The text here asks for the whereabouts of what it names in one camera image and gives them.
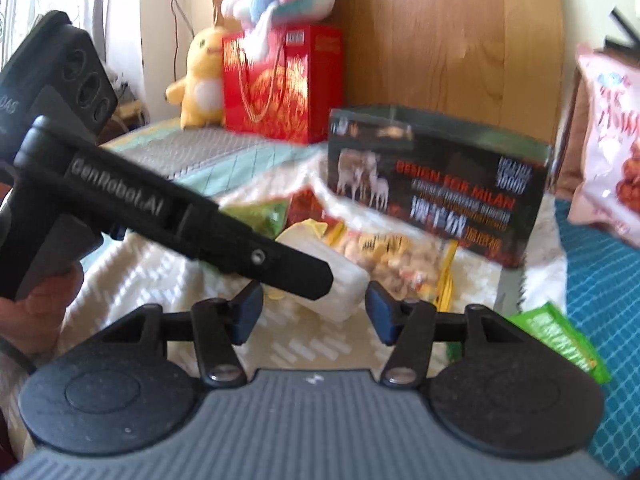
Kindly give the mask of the person left hand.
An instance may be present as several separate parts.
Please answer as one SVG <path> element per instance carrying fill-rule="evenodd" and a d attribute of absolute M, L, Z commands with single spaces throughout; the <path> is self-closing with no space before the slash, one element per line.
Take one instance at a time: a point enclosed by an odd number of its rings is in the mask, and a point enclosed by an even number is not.
<path fill-rule="evenodd" d="M 82 266 L 74 263 L 65 274 L 46 278 L 24 300 L 2 298 L 1 337 L 26 356 L 50 351 L 83 282 Z"/>

